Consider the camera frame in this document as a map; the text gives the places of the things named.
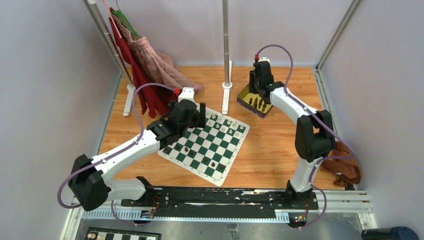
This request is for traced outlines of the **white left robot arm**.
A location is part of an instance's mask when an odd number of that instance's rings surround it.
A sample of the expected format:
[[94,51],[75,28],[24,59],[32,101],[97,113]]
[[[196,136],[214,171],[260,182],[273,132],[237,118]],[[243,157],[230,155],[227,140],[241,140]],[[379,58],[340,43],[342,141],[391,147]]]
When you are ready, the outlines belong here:
[[141,158],[176,143],[188,129],[206,126],[206,104],[183,99],[171,101],[169,112],[153,121],[127,142],[112,150],[87,157],[78,156],[70,176],[64,181],[85,211],[93,211],[103,203],[135,200],[149,206],[153,193],[141,177],[114,180],[120,171]]

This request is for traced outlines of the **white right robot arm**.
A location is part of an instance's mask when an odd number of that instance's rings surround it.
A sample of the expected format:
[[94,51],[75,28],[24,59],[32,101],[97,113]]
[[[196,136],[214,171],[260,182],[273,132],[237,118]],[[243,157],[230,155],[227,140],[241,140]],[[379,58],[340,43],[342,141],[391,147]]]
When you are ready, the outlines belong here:
[[312,192],[312,181],[320,160],[335,148],[331,114],[305,104],[284,83],[275,81],[268,60],[253,64],[249,90],[258,94],[266,104],[280,109],[296,125],[294,146],[299,159],[294,175],[287,182],[285,201],[290,208],[298,209]]

